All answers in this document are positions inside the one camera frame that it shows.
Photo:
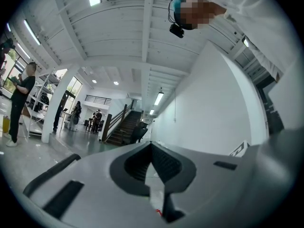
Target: balcony railing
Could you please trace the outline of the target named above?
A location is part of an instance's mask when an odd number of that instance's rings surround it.
[[[86,95],[86,99],[85,99],[85,101],[103,104],[103,105],[110,105],[111,100],[112,99],[110,99],[110,98],[97,97],[97,96],[92,96],[92,95]]]

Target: ceiling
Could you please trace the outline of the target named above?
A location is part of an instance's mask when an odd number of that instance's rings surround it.
[[[89,85],[141,94],[145,112],[154,109],[156,115],[208,40],[230,54],[255,83],[269,75],[244,47],[242,31],[224,18],[186,31],[183,39],[170,33],[169,1],[102,0],[91,7],[89,0],[25,0],[9,24],[42,71],[79,63],[78,72]],[[153,106],[161,88],[164,98]]]

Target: stair railing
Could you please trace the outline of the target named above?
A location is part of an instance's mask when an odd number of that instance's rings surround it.
[[[102,138],[101,138],[102,142],[106,142],[106,140],[108,139],[108,132],[113,128],[113,126],[119,120],[121,120],[121,122],[124,120],[124,117],[125,117],[126,113],[132,109],[133,102],[134,101],[132,101],[132,103],[129,106],[127,106],[127,104],[125,104],[123,110],[113,118],[112,118],[111,114],[108,114],[108,116],[106,118],[106,121],[104,123],[105,124],[104,125],[104,132],[103,132],[103,135],[102,135]]]

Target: woman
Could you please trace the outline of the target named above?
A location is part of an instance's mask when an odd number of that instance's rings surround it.
[[[80,105],[80,101],[78,101],[77,104],[75,105],[73,111],[72,111],[70,127],[69,127],[69,129],[71,131],[77,131],[76,125],[79,122],[80,114],[81,114],[81,105]]]

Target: floor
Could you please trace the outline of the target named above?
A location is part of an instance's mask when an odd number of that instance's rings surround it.
[[[26,136],[24,126],[19,126],[18,146],[7,147],[8,141],[3,134],[3,117],[10,111],[10,101],[0,97],[0,168],[13,192],[21,193],[34,178],[49,168],[70,156],[72,153],[82,158],[107,150],[118,148],[111,144],[98,141],[97,134],[88,133],[84,126],[79,131],[58,129],[53,137],[61,144],[52,147],[51,144],[41,142],[41,137]],[[150,203],[155,209],[162,211],[164,184],[152,165],[149,166],[145,184],[151,188]]]

